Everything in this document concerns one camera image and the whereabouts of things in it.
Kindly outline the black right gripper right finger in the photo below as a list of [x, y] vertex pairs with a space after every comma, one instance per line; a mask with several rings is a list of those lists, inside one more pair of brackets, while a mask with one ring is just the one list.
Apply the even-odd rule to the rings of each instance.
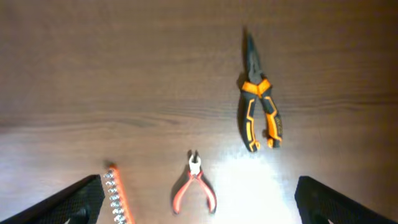
[[299, 177], [295, 201], [303, 224], [397, 224], [309, 176]]

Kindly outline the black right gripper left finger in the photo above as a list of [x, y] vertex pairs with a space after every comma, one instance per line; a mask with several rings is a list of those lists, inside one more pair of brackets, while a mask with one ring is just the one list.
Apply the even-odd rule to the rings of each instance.
[[104, 198], [101, 176], [89, 175], [1, 224], [96, 224]]

